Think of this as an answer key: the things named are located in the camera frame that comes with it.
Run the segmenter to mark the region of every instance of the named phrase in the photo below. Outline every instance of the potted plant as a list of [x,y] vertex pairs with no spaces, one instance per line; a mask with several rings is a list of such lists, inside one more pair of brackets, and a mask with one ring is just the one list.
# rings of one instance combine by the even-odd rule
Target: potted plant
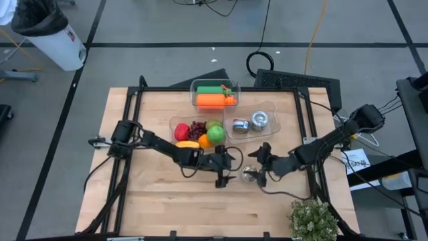
[[303,241],[334,241],[338,227],[337,221],[328,211],[327,203],[317,200],[294,201],[292,204],[292,236]]

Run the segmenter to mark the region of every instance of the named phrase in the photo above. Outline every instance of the wooden tabletop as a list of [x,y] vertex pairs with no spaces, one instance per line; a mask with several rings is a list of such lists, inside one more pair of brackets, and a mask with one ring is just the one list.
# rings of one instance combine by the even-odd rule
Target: wooden tabletop
[[[324,88],[310,88],[310,98],[313,102],[329,106]],[[116,123],[122,118],[125,99],[126,88],[110,89],[101,136],[111,137]],[[289,92],[243,92],[239,104],[245,106],[264,101],[275,104],[281,124],[281,130],[267,141],[273,154],[286,156],[290,149],[302,144],[294,95]],[[301,103],[309,133],[304,101]],[[318,135],[321,137],[332,131],[331,113],[314,104],[312,109]],[[143,92],[138,121],[145,129],[170,140],[169,121],[174,116],[197,116],[189,102],[188,92]],[[243,166],[260,167],[255,158],[247,157],[260,145],[261,141],[234,145],[244,153]],[[105,160],[106,154],[107,149],[95,150],[91,169]],[[341,158],[338,151],[333,155]],[[105,164],[89,180],[76,231],[86,228],[104,205],[112,166],[113,161]],[[324,169],[333,206],[348,225],[359,232],[344,165],[330,158]],[[260,237],[263,232],[270,232],[273,237],[290,237],[288,216],[290,204],[295,199],[262,193],[255,183],[246,183],[239,178],[241,170],[232,175],[238,178],[232,179],[226,188],[216,189],[216,173],[199,171],[194,177],[185,179],[170,157],[154,150],[135,150],[120,235],[169,236],[171,230],[176,230],[179,236]],[[290,173],[279,183],[268,180],[266,189],[309,196],[305,171]],[[112,208],[110,230],[113,229],[115,213],[116,205]]]

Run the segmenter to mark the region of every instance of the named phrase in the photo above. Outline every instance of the white paper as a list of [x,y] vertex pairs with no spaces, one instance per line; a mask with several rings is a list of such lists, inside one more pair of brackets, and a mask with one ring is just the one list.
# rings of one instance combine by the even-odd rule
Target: white paper
[[[363,149],[345,151],[345,153],[348,155],[348,157],[349,157],[349,163],[352,165],[352,168],[355,171],[360,171],[360,170],[362,170],[362,169],[370,166],[370,161],[368,161],[366,153],[364,152]],[[354,173],[352,171],[352,169],[348,165],[348,161],[346,160],[346,155],[343,154],[343,153],[342,153],[342,161],[346,165],[346,174],[349,175],[351,173]],[[379,181],[377,181],[377,180],[376,181],[371,181],[370,183],[373,186],[380,185]],[[371,186],[369,184],[367,184],[367,183],[363,183],[363,184],[351,187],[350,190],[354,191],[354,190],[364,189],[364,188],[368,188],[368,187],[371,187]]]

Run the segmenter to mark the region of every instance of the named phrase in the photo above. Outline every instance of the metal can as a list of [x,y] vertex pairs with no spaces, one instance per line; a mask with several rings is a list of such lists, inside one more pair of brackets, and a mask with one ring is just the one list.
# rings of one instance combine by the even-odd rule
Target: metal can
[[235,131],[236,133],[247,133],[249,131],[250,128],[250,123],[248,120],[244,120],[244,119],[233,119],[233,131]]
[[251,116],[251,129],[253,129],[253,131],[262,131],[268,125],[268,121],[268,114],[266,114],[266,112],[254,112]]

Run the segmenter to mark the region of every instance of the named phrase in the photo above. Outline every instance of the small metal cup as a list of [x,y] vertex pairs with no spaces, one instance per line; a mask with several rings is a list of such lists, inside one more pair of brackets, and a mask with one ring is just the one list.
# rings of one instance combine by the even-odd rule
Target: small metal cup
[[262,131],[268,125],[268,121],[268,114],[266,112],[254,112],[251,116],[251,129],[253,131]]
[[255,178],[253,177],[253,176],[251,176],[250,174],[248,174],[248,173],[245,173],[246,171],[258,171],[257,170],[257,167],[254,167],[254,166],[252,166],[252,165],[248,165],[248,166],[245,166],[243,169],[242,169],[242,178],[246,181],[246,182],[254,182],[254,181],[256,181],[255,180]]

